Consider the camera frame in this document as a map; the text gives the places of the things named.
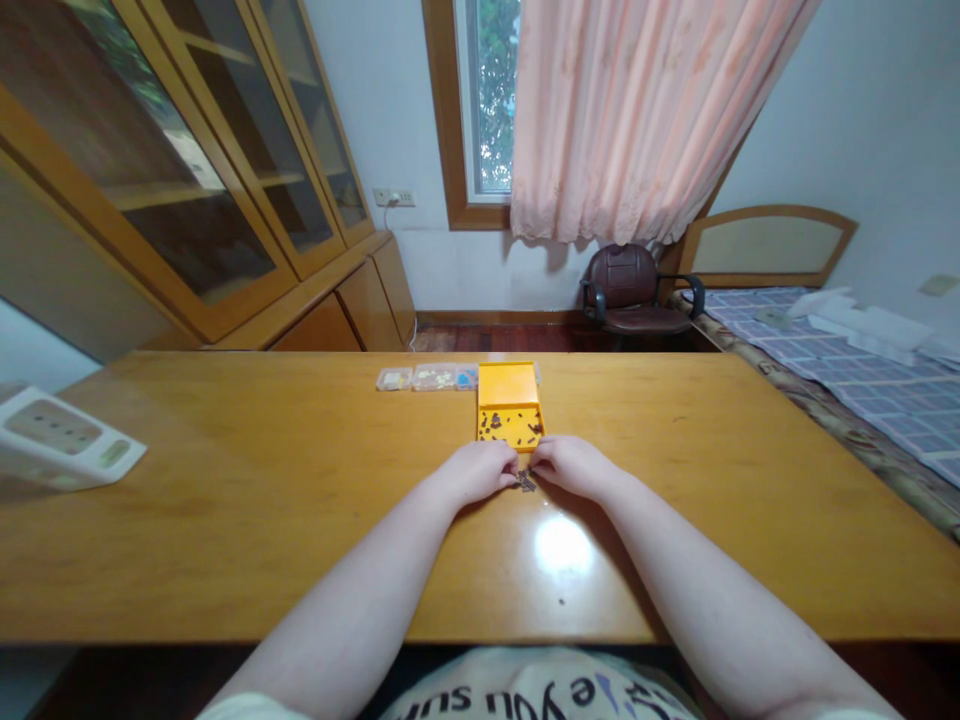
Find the pink curtain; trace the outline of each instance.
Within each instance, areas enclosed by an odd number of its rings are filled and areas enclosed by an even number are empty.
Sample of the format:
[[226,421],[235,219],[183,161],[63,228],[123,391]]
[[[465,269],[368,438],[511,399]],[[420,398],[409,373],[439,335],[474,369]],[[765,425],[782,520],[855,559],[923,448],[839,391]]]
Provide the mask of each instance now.
[[818,5],[523,0],[514,234],[676,242]]

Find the table surface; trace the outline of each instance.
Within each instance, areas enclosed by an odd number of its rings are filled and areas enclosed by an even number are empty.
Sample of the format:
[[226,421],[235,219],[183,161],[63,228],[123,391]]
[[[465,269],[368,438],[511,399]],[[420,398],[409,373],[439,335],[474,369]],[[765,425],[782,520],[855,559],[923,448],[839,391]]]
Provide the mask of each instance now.
[[[0,641],[263,638],[474,434],[472,392],[383,367],[536,359],[547,430],[663,495],[829,640],[960,639],[960,550],[735,355],[135,353],[63,397],[147,443],[116,485],[0,497]],[[592,503],[454,523],[411,641],[667,639]]]

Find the window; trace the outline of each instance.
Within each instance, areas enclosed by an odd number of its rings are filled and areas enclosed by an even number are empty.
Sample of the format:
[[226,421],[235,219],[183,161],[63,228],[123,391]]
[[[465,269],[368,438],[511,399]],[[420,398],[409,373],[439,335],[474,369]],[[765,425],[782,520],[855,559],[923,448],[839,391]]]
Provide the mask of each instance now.
[[520,0],[423,0],[451,230],[509,227]]
[[507,202],[513,174],[519,0],[456,0],[463,153],[470,202]]

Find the brown office chair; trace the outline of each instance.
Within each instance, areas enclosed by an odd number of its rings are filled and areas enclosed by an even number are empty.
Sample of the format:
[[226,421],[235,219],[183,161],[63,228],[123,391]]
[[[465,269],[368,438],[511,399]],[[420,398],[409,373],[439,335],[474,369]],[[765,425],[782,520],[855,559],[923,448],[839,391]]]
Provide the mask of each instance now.
[[[689,317],[679,310],[660,307],[657,291],[662,278],[681,278],[693,288]],[[583,312],[604,330],[624,335],[675,335],[690,328],[703,312],[703,283],[696,275],[661,275],[646,248],[608,245],[590,259],[583,286]]]

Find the hand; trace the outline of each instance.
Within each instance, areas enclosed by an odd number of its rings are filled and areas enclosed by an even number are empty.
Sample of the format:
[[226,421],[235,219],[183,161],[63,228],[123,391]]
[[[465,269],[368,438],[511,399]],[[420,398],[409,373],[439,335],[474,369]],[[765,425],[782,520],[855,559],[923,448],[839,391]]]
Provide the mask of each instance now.
[[542,438],[530,467],[539,477],[591,500],[629,477],[593,445],[571,435]]
[[457,450],[423,482],[459,510],[515,483],[519,469],[517,451],[506,440],[477,441]]

